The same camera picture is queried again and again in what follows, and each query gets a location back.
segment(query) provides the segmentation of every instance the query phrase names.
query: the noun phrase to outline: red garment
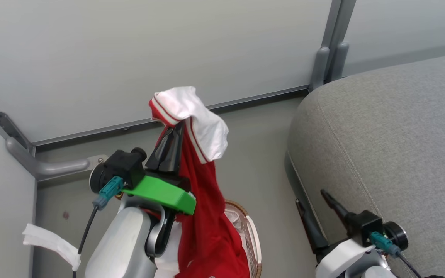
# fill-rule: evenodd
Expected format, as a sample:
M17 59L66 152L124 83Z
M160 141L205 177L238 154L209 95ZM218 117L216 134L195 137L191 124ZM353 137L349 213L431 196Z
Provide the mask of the red garment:
M153 118L173 127L157 109ZM179 215L182 237L178 249L180 273L176 278L249 278L250 272L240 235L224 214L225 200L216 181L214 162L202 164L193 141L191 121L186 121L183 135L180 176L190 179L197 199L193 216Z

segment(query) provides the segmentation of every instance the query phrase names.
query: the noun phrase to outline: gray ottoman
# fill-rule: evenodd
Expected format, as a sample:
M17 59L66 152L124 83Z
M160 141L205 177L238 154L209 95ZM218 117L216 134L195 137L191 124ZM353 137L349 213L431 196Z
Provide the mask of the gray ottoman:
M445 57L314 90L293 119L288 154L330 243L346 231L321 188L350 211L400 224L407 259L422 276L445 276ZM414 277L401 261L390 265Z

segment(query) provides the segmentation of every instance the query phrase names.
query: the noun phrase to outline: gray floor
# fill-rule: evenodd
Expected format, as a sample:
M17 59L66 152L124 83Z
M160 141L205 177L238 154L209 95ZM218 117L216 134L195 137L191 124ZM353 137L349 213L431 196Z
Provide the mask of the gray floor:
M283 167L288 128L300 101L296 98L221 115L229 127L229 145L224 157L216 161L217 180L224 197L242 204L255 222L262 247L262 278L313 277L315 273L314 255ZM125 134L38 153L37 157L56 162L110 155L117 149L136 146L150 153L160 132L152 129ZM44 186L37 193L36 224L78 246L95 197L88 188L88 176ZM86 263L118 205L114 200L97 214L83 249L78 277L83 277ZM71 277L71 267L57 254L36 248L34 277Z

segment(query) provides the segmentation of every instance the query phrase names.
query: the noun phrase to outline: cable connector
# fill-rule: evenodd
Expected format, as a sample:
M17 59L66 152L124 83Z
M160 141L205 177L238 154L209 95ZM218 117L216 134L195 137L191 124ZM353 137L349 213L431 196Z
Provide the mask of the cable connector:
M399 248L399 246L394 245L390 239L387 239L385 236L378 232L373 232L372 234L370 234L369 239L373 245L388 253L394 258L397 258L397 254L401 252L401 248Z
M101 211L104 209L112 197L119 194L123 189L123 179L119 176L114 176L107 184L99 191L99 196L92 202L94 206Z

